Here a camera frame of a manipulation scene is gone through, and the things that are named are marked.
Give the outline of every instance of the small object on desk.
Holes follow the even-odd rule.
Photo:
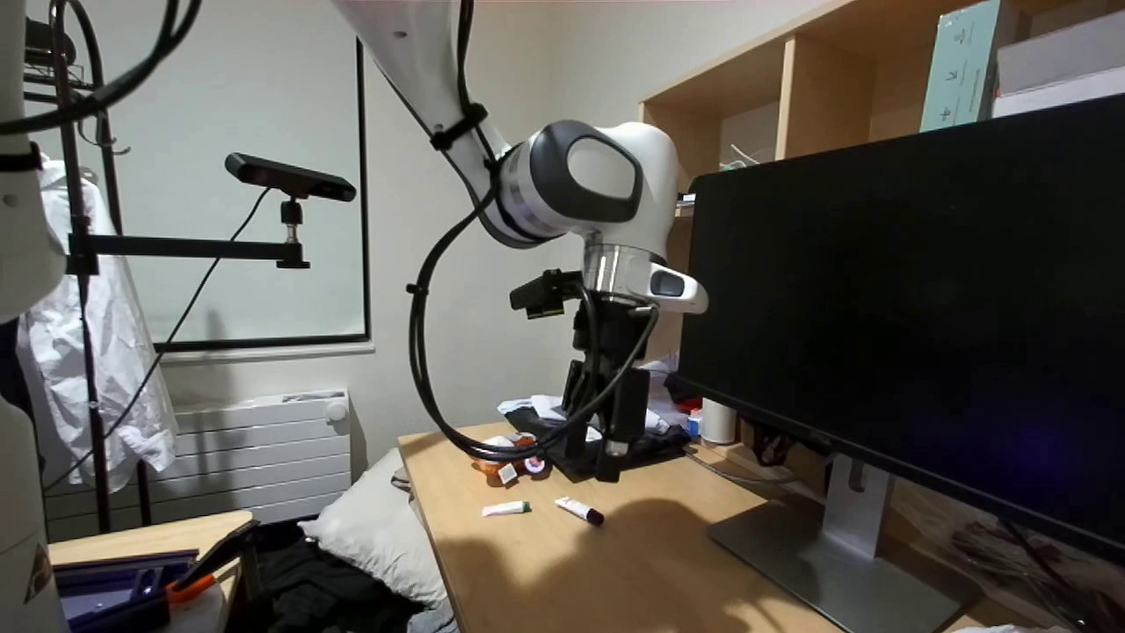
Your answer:
[[[600,529],[603,526],[603,515],[596,515],[595,507],[579,502],[579,499],[571,499],[571,495],[559,495],[554,499],[565,515]]]
[[[511,502],[482,507],[482,517],[511,517],[511,515],[531,515],[531,502],[528,499],[511,499]]]

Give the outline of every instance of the white wall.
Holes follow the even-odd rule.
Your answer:
[[[486,0],[472,91],[511,141],[559,117],[637,119],[647,95],[808,7],[817,0]],[[433,238],[467,210],[467,197],[381,78],[368,78],[368,197],[374,350],[173,362],[164,378],[177,401],[353,386],[367,456],[381,456],[401,434],[428,429],[409,373],[405,286]],[[545,267],[576,263],[576,238],[511,254],[473,228],[453,248],[428,329],[433,378],[453,421],[494,418],[498,399],[564,386],[571,316],[528,324],[505,309],[505,292]]]

